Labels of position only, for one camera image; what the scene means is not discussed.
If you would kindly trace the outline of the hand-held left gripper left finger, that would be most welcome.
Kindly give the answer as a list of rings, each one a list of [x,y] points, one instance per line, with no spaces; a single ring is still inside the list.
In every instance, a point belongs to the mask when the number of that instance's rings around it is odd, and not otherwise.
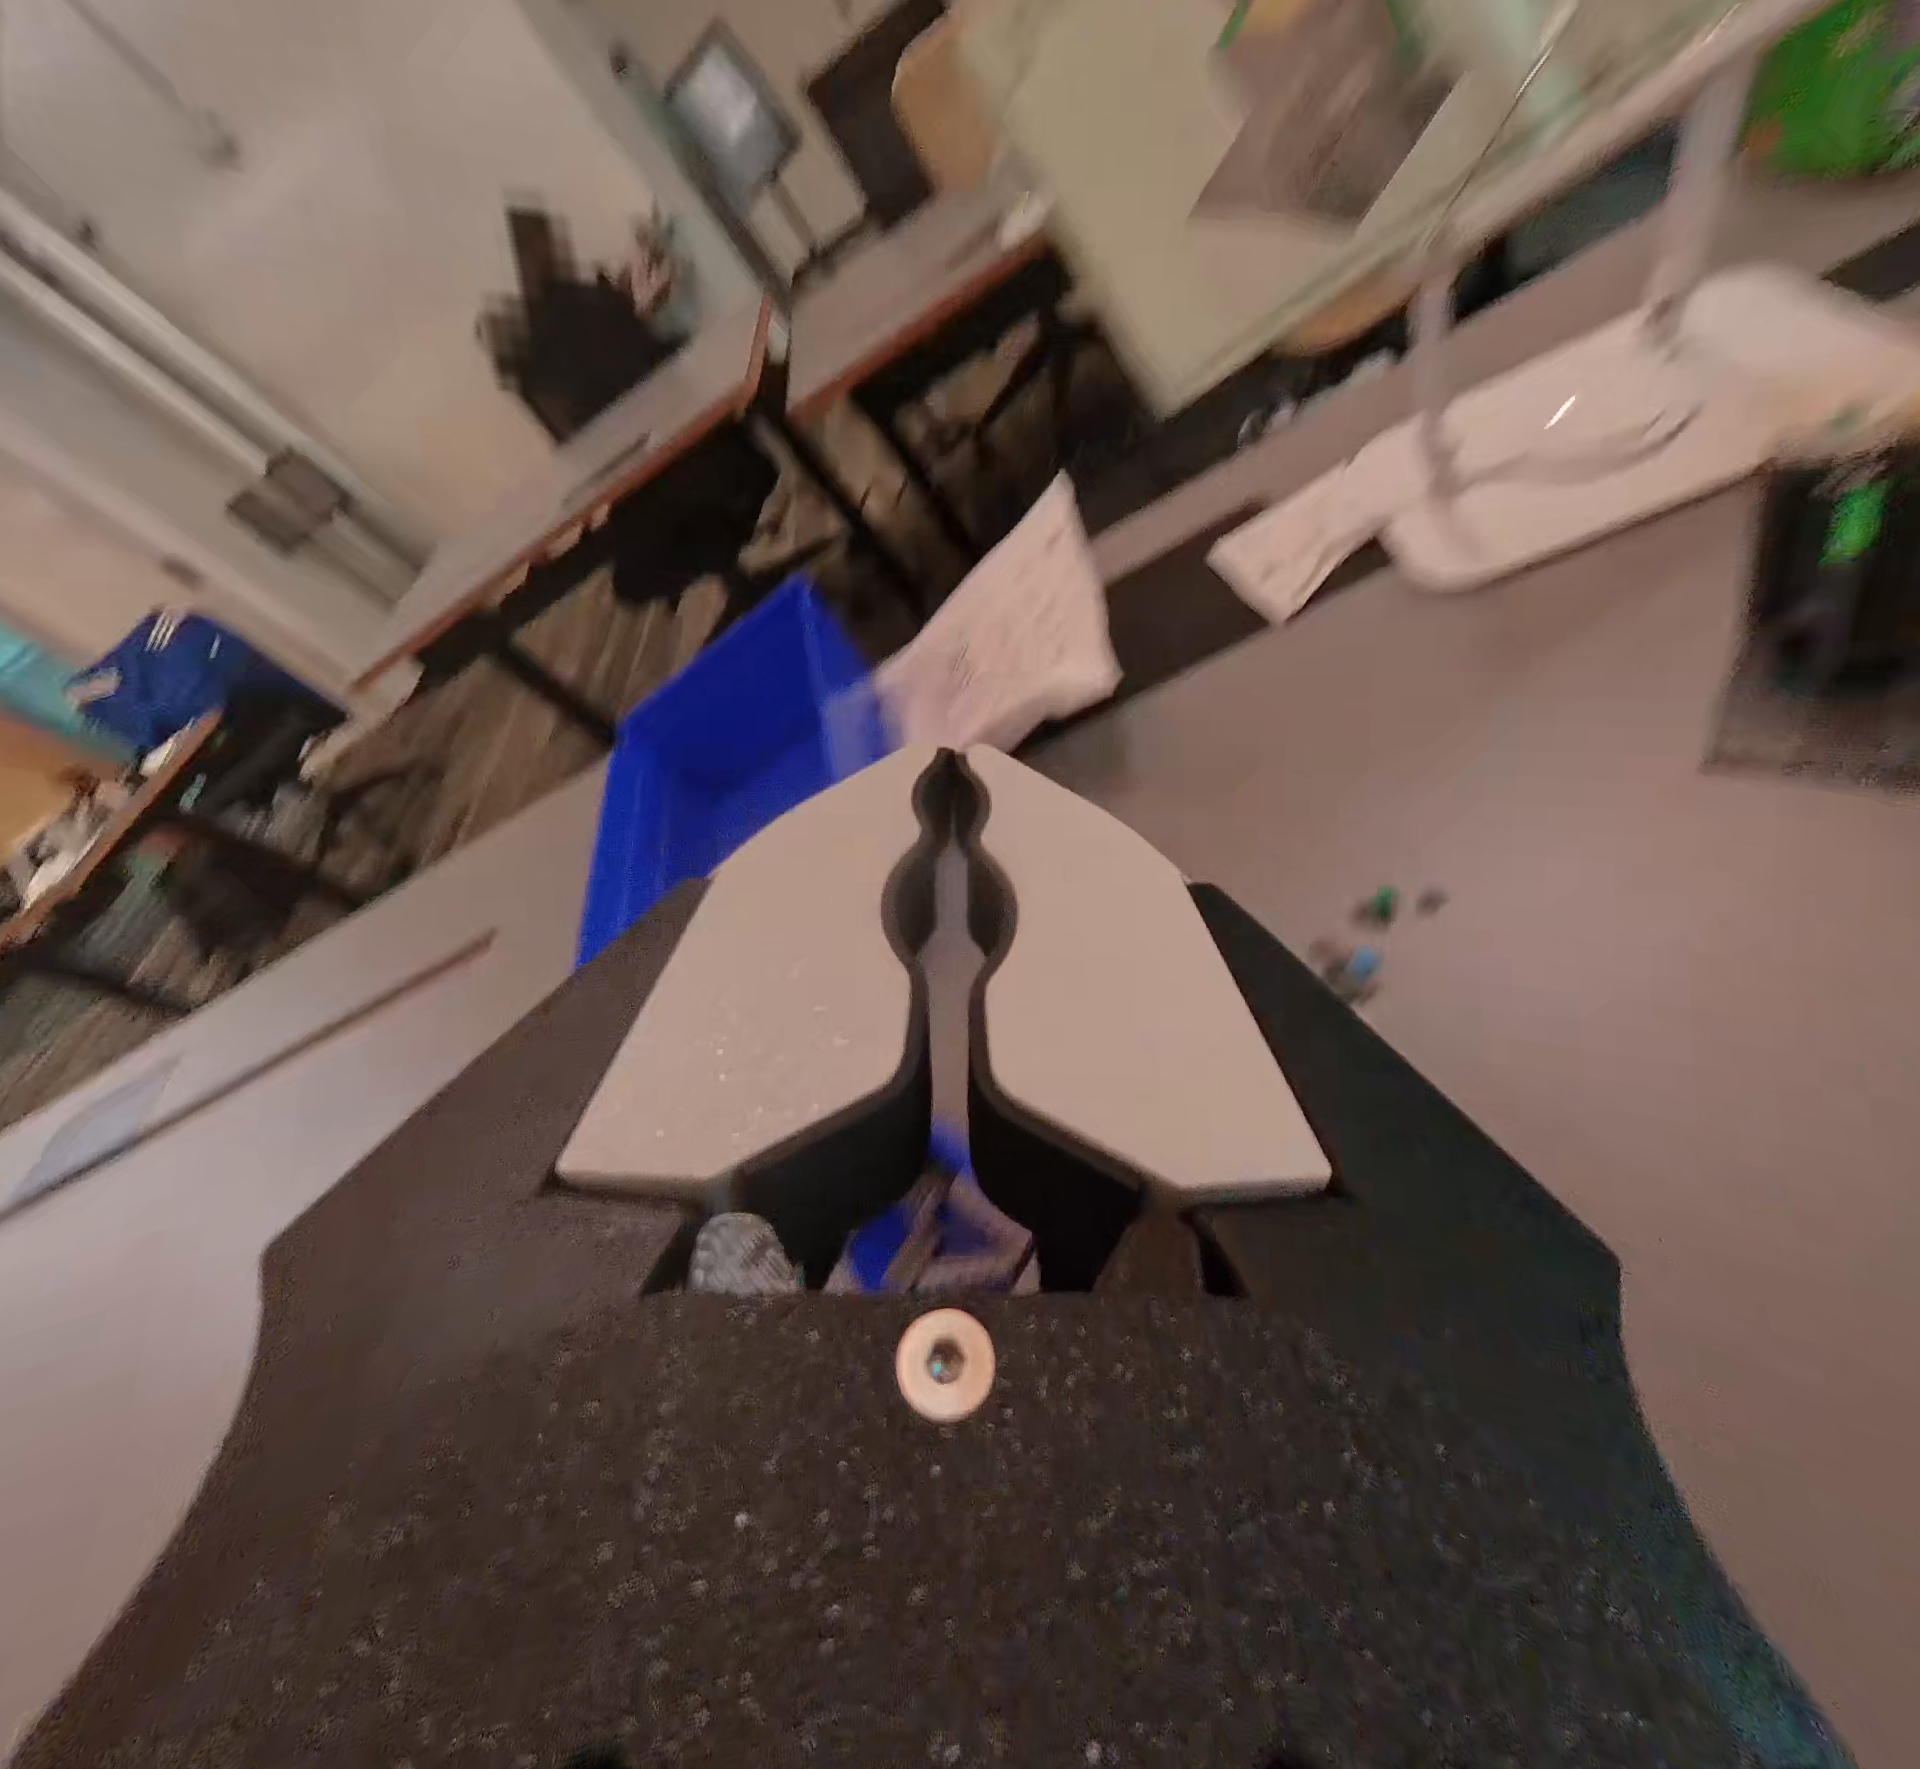
[[[881,1100],[924,1022],[941,747],[904,747],[755,833],[703,887],[554,1175],[709,1198]]]

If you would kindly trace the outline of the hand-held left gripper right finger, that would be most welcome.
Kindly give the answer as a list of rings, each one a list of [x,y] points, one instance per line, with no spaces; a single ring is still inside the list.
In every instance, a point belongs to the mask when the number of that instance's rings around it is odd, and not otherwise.
[[[990,1100],[1185,1206],[1323,1195],[1332,1157],[1188,876],[1013,755],[970,747],[964,767]]]

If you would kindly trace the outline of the blue plastic bin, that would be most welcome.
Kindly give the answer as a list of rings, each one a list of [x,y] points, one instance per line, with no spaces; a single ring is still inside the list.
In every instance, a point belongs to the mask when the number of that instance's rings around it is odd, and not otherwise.
[[[829,606],[806,580],[778,589],[620,721],[577,968],[611,956],[686,896],[683,928],[649,994],[735,850],[804,798],[898,750],[867,661]],[[907,1074],[893,1077],[878,1103],[709,1198],[626,1198],[758,1218],[815,1287],[1039,1287],[1036,1241],[984,1198],[964,1146],[936,1120],[927,988]]]

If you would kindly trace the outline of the grey brick-built model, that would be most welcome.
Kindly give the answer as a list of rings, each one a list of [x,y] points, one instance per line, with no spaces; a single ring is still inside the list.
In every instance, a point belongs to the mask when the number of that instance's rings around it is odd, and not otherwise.
[[[1917,801],[1917,437],[1762,474],[1705,764]]]

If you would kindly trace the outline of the wood-edged background desk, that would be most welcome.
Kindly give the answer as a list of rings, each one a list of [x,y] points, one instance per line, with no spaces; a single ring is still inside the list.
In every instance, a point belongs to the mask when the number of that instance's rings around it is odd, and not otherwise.
[[[482,520],[433,551],[347,681],[364,695],[419,663],[451,629],[491,612],[534,569],[603,528],[626,497],[755,408],[781,307],[772,293],[709,322],[646,382],[565,439]]]
[[[809,428],[867,385],[936,382],[1056,304],[1068,264],[990,195],[938,195],[812,276],[786,316],[786,419]]]

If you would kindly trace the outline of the wooden background desk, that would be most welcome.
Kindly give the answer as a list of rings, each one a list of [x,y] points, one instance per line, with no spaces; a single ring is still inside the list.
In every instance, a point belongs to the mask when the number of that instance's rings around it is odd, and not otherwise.
[[[143,758],[132,781],[109,784],[106,807],[86,807],[80,824],[26,876],[20,907],[3,922],[3,956],[49,939],[49,925],[123,850],[161,830],[189,787],[204,750],[224,727],[224,709],[210,709]]]

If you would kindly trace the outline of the scattered small brick pieces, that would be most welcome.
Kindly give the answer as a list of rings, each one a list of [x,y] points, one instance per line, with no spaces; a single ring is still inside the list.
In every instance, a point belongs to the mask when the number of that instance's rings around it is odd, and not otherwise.
[[[1412,922],[1435,919],[1449,902],[1452,896],[1441,885],[1426,885],[1412,893],[1398,885],[1378,885],[1349,907],[1346,925],[1337,933],[1309,939],[1309,971],[1335,999],[1357,1008],[1369,1002],[1383,982],[1389,936]]]

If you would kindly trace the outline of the white crumpled bag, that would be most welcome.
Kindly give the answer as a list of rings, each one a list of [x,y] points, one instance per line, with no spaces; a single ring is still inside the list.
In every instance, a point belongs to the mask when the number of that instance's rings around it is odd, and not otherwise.
[[[901,747],[959,752],[1016,752],[1119,686],[1105,583],[1068,471],[875,672]]]

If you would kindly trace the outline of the white paper slip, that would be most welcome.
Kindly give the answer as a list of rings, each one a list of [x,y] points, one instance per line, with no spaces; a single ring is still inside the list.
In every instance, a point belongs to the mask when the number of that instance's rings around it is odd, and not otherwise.
[[[1415,497],[1418,482],[1403,468],[1352,459],[1217,540],[1205,563],[1243,606],[1280,629]]]

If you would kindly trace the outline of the white table with wood edge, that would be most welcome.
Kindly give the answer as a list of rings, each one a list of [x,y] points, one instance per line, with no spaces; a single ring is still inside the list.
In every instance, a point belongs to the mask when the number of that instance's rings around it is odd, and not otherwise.
[[[172,1539],[247,1387],[261,1255],[574,971],[591,764],[3,1134],[141,1140],[3,1218],[3,1752]]]

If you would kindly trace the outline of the blue jacket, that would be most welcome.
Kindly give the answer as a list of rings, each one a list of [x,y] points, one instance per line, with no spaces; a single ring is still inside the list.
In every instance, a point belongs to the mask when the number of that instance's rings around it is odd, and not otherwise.
[[[155,609],[63,686],[86,724],[138,758],[253,692],[296,695],[301,681],[235,629],[187,609]]]

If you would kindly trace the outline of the white book stand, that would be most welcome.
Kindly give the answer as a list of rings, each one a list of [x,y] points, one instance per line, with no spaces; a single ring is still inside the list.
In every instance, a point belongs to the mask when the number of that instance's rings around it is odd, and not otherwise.
[[[1544,353],[1507,359],[1490,382],[1469,385],[1452,284],[1487,244],[1564,198],[1616,152],[1467,250],[1446,235],[1458,207],[1449,198],[1401,307],[1378,313],[1378,293],[1349,293],[1303,325],[1294,342],[1263,350],[1352,342],[1389,316],[1406,319],[1401,376],[1412,402],[1389,416],[1389,431],[1369,439],[1357,459],[1398,465],[1418,482],[1418,497],[1383,531],[1412,583],[1432,592],[1475,589],[1584,549],[1739,480],[1782,437],[1834,411],[1880,411],[1900,393],[1888,333],[1860,330],[1845,342],[1822,325],[1837,310],[1805,299],[1805,284],[1782,270],[1708,276],[1756,66],[1825,3],[1814,0],[1754,46],[1739,43],[1665,121],[1679,126],[1679,146],[1667,198],[1653,218],[1653,261],[1642,290],[1610,322],[1573,330]],[[1065,256],[1045,221],[1045,198],[1030,190],[967,72],[961,29],[970,6],[961,0],[956,14],[959,63],[996,135],[996,172],[1033,204]],[[1082,279],[1070,273],[1116,353]]]

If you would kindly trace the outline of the pale green instruction booklet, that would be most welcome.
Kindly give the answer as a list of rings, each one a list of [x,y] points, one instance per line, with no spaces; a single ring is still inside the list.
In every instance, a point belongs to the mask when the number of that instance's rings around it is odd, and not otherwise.
[[[1177,411],[1401,307],[1814,0],[973,0],[961,55],[1122,365]]]

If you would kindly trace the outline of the framed sign on easel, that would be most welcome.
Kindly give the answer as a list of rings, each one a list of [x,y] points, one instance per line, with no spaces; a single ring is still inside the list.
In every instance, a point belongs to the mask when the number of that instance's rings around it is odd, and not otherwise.
[[[755,227],[755,204],[786,195],[783,172],[801,149],[801,132],[769,78],[732,26],[712,17],[660,95],[732,244],[789,302],[792,270],[781,267]]]

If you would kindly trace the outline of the green toy set box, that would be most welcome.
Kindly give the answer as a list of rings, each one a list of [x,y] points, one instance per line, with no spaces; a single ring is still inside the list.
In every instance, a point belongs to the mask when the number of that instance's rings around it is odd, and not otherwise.
[[[1917,167],[1917,0],[1834,0],[1756,69],[1742,152],[1777,181]]]

